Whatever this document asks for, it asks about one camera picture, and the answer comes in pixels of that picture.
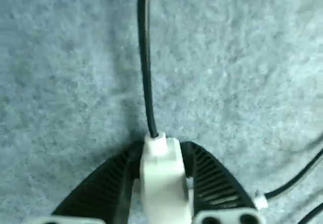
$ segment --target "black wire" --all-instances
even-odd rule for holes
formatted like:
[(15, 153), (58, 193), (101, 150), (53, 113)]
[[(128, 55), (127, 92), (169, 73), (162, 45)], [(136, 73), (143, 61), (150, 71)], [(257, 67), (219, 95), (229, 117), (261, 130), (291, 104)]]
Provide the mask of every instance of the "black wire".
[(150, 72), (150, 40), (149, 40), (149, 0), (138, 0), (138, 36), (141, 59), (143, 93), (145, 98), (147, 123), (151, 137), (157, 137), (155, 118), (153, 115), (151, 72)]
[(314, 208), (309, 214), (307, 214), (298, 224), (307, 224), (315, 216), (317, 216), (321, 211), (323, 211), (323, 203)]
[(302, 169), (294, 178), (284, 184), (282, 187), (265, 194), (267, 200), (280, 198), (282, 195), (292, 191), (299, 183), (301, 183), (321, 162), (323, 159), (323, 149)]

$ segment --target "black cable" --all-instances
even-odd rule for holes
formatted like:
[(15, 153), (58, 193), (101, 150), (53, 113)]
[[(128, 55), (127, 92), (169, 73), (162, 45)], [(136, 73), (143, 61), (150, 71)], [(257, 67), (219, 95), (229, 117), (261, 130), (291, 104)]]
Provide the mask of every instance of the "black cable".
[(323, 211), (323, 203), (314, 208), (309, 214), (307, 214), (298, 224), (307, 224), (315, 216), (317, 216), (321, 211)]
[(138, 36), (141, 59), (142, 83), (145, 98), (147, 123), (151, 137), (157, 137), (155, 118), (153, 115), (151, 72), (150, 72), (150, 40), (149, 40), (149, 0), (138, 0)]
[(321, 162), (323, 159), (323, 149), (302, 169), (294, 178), (284, 184), (282, 187), (265, 194), (267, 200), (280, 198), (282, 195), (292, 191), (299, 183), (301, 183)]

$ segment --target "gray carpet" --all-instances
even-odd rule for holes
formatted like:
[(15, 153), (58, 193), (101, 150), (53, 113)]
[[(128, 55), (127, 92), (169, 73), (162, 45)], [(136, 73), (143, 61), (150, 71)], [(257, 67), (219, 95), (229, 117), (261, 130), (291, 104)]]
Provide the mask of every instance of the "gray carpet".
[[(322, 148), (323, 0), (152, 0), (157, 127), (271, 191)], [(147, 132), (136, 0), (0, 0), (0, 220), (50, 213)], [(261, 211), (295, 224), (323, 164)], [(138, 194), (130, 223), (143, 223)], [(313, 222), (323, 223), (323, 214)]]

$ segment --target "white plug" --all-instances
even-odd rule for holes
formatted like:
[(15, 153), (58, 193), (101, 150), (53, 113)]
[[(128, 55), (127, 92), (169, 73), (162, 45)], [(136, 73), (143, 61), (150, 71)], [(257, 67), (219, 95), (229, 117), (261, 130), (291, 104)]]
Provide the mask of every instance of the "white plug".
[(145, 137), (140, 162), (141, 198), (147, 224), (189, 224), (192, 211), (180, 142)]

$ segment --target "cable end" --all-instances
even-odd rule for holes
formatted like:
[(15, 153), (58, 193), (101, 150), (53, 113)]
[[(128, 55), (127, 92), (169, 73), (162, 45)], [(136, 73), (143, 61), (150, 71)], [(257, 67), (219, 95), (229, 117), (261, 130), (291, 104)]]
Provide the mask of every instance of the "cable end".
[(268, 208), (268, 201), (264, 194), (256, 192), (255, 197), (253, 198), (253, 203), (258, 210)]
[(149, 134), (145, 136), (145, 147), (151, 156), (162, 156), (168, 152), (165, 132), (158, 132), (158, 136), (152, 138)]

